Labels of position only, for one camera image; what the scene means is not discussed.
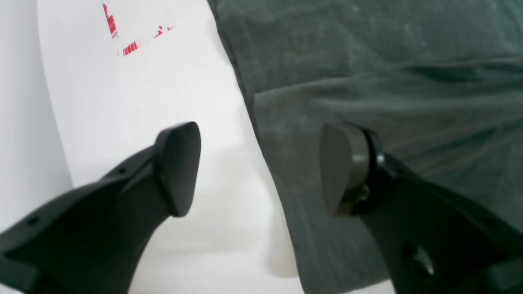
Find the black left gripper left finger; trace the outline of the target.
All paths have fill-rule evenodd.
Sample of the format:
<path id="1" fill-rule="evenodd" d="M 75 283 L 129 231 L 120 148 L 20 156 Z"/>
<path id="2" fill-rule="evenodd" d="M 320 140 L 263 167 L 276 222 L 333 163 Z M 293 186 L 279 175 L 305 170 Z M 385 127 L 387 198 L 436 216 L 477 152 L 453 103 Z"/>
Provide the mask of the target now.
<path id="1" fill-rule="evenodd" d="M 201 154 L 195 122 L 103 178 L 60 195 L 1 234 L 1 284 L 24 294 L 126 294 L 155 230 L 186 216 Z"/>

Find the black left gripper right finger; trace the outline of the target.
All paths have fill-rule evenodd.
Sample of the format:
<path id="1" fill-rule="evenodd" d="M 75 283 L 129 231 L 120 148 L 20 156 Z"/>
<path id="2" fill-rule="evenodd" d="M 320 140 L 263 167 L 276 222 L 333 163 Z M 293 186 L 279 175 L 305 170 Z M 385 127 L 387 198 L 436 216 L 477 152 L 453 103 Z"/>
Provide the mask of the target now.
<path id="1" fill-rule="evenodd" d="M 521 294 L 522 234 L 421 179 L 372 131 L 323 124 L 320 169 L 329 211 L 364 222 L 397 294 Z"/>

